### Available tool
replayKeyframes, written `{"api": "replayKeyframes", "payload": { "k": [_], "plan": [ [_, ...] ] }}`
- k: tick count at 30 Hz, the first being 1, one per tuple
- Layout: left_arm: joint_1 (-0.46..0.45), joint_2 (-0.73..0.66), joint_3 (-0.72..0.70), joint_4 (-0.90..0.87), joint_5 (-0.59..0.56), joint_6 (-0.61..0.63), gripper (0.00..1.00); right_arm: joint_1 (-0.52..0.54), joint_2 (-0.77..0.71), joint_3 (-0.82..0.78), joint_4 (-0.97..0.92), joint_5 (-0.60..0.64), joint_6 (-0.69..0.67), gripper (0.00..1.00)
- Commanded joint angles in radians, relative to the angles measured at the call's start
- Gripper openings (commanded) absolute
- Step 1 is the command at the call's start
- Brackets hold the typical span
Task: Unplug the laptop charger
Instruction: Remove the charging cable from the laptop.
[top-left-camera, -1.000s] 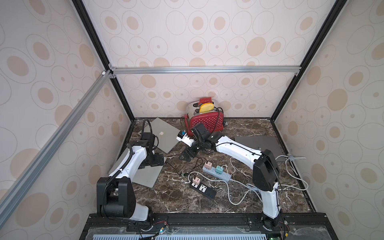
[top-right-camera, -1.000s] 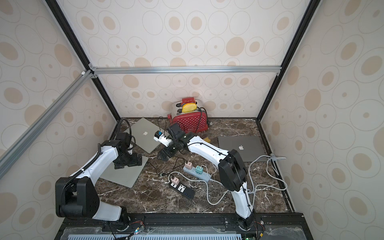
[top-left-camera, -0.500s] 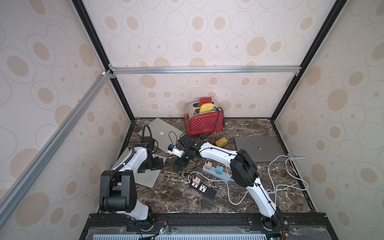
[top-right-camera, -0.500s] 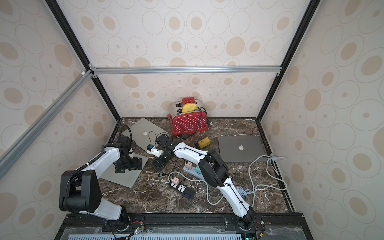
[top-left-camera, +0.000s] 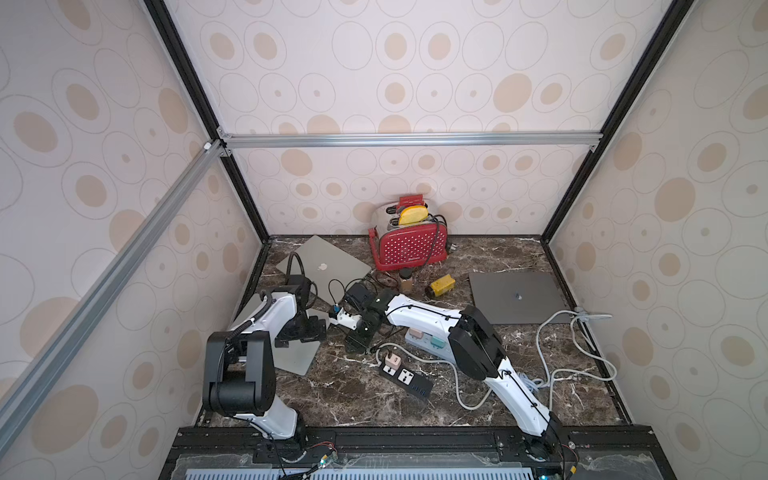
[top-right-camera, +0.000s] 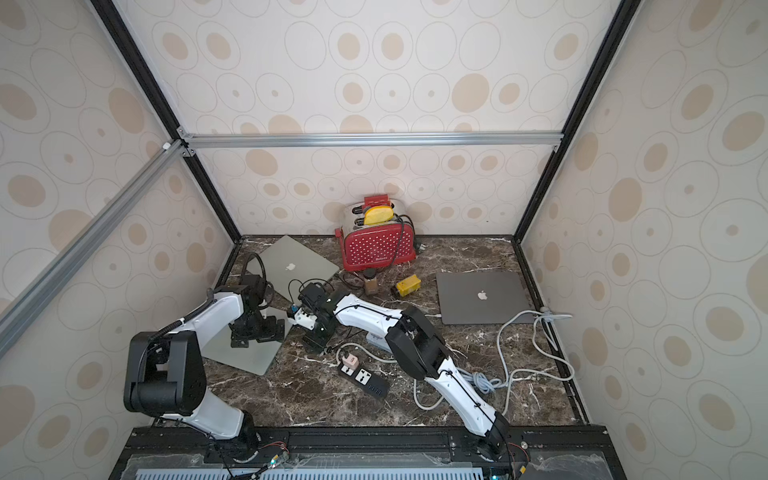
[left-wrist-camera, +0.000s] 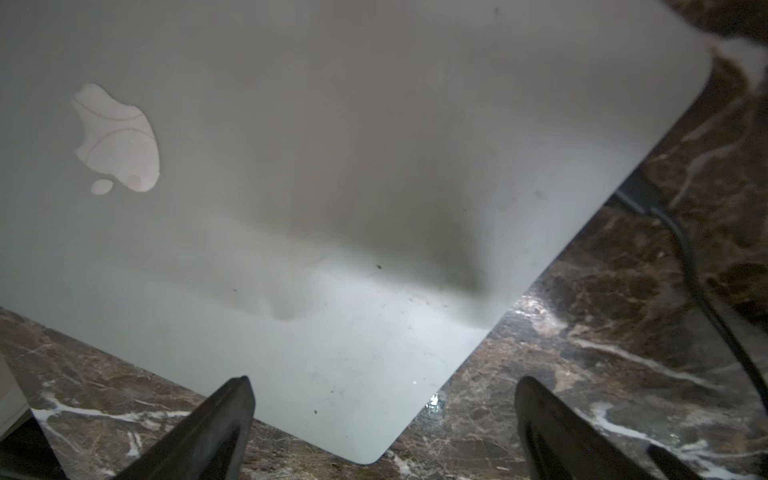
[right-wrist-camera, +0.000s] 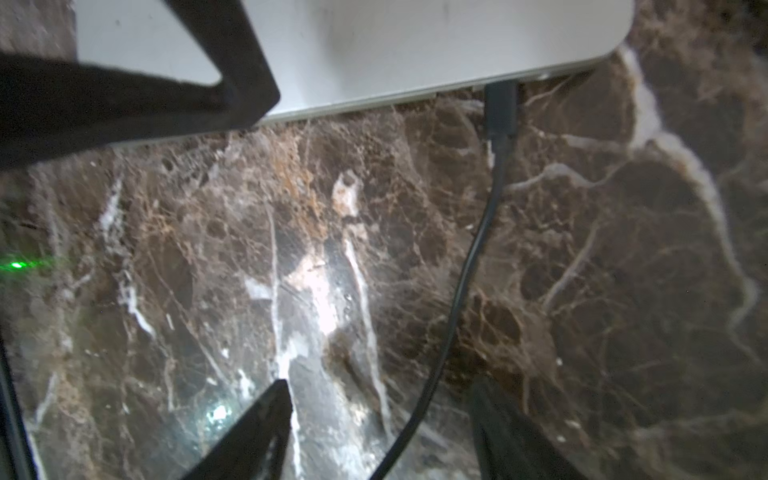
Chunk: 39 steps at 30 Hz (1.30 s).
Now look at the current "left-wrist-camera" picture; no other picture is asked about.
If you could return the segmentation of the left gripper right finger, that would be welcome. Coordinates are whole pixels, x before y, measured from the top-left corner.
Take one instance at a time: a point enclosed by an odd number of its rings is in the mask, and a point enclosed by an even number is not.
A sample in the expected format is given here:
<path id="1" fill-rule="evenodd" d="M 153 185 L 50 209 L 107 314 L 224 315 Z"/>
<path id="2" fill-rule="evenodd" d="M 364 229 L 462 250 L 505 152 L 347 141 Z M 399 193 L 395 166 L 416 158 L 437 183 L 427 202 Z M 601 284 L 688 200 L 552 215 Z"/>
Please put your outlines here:
<path id="1" fill-rule="evenodd" d="M 514 406 L 532 479 L 654 478 L 534 377 L 517 383 Z"/>

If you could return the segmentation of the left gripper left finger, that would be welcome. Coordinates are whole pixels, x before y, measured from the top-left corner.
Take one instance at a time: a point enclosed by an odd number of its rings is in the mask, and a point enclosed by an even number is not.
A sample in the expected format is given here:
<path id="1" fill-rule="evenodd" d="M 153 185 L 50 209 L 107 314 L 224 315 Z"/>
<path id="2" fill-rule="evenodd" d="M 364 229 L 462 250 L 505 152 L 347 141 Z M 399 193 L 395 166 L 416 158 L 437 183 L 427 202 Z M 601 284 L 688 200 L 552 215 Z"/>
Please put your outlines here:
<path id="1" fill-rule="evenodd" d="M 237 479 L 255 407 L 249 379 L 229 379 L 116 477 Z"/>

